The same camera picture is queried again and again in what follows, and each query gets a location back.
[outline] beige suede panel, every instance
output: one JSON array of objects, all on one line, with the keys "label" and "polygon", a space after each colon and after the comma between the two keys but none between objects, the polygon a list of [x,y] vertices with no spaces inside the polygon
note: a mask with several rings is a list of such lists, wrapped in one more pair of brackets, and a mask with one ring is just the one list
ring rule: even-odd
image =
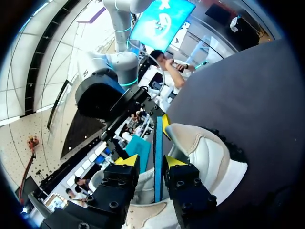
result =
[{"label": "beige suede panel", "polygon": [[166,203],[151,206],[130,205],[126,216],[126,224],[131,226],[132,229],[142,228],[149,218],[159,215],[165,207]]},{"label": "beige suede panel", "polygon": [[190,153],[195,151],[201,137],[208,138],[223,147],[224,157],[221,161],[220,169],[218,171],[218,175],[215,180],[215,183],[211,187],[211,190],[209,190],[210,192],[213,192],[215,188],[219,185],[221,180],[223,179],[230,162],[230,153],[226,145],[218,136],[198,126],[174,123],[168,126],[167,128],[169,129],[169,132],[171,132],[170,135],[175,136],[175,139],[179,142],[179,144],[185,150],[185,153],[188,156]]}]

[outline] blue display screen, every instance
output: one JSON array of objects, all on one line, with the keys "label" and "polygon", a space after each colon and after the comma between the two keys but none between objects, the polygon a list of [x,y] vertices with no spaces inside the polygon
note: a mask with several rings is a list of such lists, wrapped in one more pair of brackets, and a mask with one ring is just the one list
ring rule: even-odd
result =
[{"label": "blue display screen", "polygon": [[94,162],[99,165],[99,164],[103,163],[104,160],[105,160],[105,158],[102,155],[98,155]]},{"label": "blue display screen", "polygon": [[142,13],[130,39],[164,52],[195,7],[185,0],[156,0]]}]

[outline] white sneaker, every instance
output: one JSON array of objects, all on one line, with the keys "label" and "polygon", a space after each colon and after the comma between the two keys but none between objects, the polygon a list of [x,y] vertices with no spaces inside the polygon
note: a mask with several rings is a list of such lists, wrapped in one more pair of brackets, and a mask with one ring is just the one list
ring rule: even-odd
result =
[{"label": "white sneaker", "polygon": [[[238,155],[242,151],[234,144],[225,144],[216,134],[201,127],[171,124],[165,130],[173,141],[168,155],[175,158],[180,158],[181,154],[187,156],[189,162],[200,171],[199,178],[203,185],[217,197],[217,204],[221,204],[234,191],[247,171],[248,165],[245,162],[232,160],[242,158]],[[163,201],[153,204],[153,174],[154,169],[140,174],[135,197],[122,228],[180,228],[165,184]]]}]

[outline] black fabric surface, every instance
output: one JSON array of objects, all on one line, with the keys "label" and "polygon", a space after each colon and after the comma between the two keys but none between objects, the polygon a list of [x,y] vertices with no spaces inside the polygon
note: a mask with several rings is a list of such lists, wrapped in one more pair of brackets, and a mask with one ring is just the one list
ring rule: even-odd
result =
[{"label": "black fabric surface", "polygon": [[[305,87],[286,41],[260,44],[196,72],[167,114],[171,123],[218,129],[244,150],[247,173],[220,210],[260,203],[295,182],[305,144]],[[168,153],[172,143],[163,141]]]}]

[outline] white robotic arm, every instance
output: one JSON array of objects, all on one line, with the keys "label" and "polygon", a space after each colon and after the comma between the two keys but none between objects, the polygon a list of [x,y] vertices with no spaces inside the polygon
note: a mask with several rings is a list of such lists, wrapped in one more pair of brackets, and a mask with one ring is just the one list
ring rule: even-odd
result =
[{"label": "white robotic arm", "polygon": [[[129,52],[128,39],[131,33],[131,13],[145,11],[154,0],[104,0],[112,19],[115,34],[115,54],[81,53],[78,59],[78,72],[83,80],[105,69],[112,69],[117,74],[120,86],[127,90],[138,83],[138,56]],[[130,41],[140,48],[140,41]]]},{"label": "white robotic arm", "polygon": [[78,61],[78,72],[81,81],[92,75],[113,73],[111,78],[118,81],[120,86],[127,90],[133,84],[138,83],[138,56],[133,52],[120,52],[115,54],[99,54],[96,52],[84,52]]},{"label": "white robotic arm", "polygon": [[109,11],[114,34],[115,50],[123,52],[127,49],[127,41],[131,33],[131,13],[144,12],[154,0],[104,0]]}]

